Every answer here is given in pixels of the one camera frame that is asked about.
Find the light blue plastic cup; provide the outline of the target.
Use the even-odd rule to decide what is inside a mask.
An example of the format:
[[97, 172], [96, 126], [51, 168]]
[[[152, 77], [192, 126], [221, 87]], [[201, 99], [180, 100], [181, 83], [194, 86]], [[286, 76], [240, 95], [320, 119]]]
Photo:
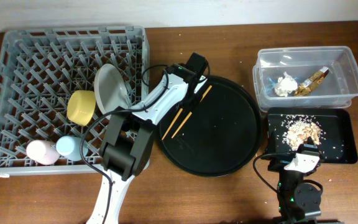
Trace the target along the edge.
[[80, 161], [81, 138], [75, 136], [63, 136], [56, 143], [57, 152], [71, 161]]

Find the food scraps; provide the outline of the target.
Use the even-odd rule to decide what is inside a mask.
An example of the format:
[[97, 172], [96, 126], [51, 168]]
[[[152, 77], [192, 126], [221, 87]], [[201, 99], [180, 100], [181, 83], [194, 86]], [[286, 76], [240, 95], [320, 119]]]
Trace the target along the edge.
[[326, 131], [322, 129], [315, 115], [290, 114], [283, 117], [282, 143], [289, 146], [291, 151], [296, 151], [301, 144], [307, 142], [308, 138], [311, 138], [312, 143], [317, 146], [325, 139]]

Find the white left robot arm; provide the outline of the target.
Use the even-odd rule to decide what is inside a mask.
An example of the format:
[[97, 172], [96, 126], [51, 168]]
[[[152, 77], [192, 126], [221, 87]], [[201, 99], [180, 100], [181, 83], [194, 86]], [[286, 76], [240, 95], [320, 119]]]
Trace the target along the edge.
[[109, 119], [99, 148], [101, 188], [88, 223], [117, 223], [132, 180], [149, 165], [154, 134], [162, 118], [174, 107], [199, 98], [210, 74], [208, 63], [166, 66], [160, 83], [145, 100], [129, 109], [117, 108], [98, 118]]

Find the white round plate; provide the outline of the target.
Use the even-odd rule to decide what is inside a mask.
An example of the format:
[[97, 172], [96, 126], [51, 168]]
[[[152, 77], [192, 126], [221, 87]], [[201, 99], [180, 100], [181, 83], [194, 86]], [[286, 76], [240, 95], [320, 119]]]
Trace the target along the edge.
[[96, 72], [94, 94], [102, 114], [114, 111], [117, 107], [128, 109], [131, 106], [126, 84], [119, 70], [111, 64], [103, 65]]

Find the yellow bowl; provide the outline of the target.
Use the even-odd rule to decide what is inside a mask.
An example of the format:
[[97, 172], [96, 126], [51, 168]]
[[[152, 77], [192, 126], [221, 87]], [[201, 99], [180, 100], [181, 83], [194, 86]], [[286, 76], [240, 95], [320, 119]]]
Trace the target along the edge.
[[67, 118], [80, 125], [86, 126], [92, 119], [96, 106], [96, 98], [93, 91], [75, 91], [67, 105]]

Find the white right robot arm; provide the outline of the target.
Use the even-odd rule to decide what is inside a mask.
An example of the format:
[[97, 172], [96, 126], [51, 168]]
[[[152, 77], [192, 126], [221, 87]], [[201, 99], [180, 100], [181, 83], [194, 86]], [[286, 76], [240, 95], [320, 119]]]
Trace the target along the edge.
[[280, 216], [273, 219], [274, 223], [317, 222], [323, 187], [307, 177], [316, 172], [319, 160], [319, 150], [311, 137], [296, 151], [271, 157], [268, 170], [279, 174], [276, 191]]

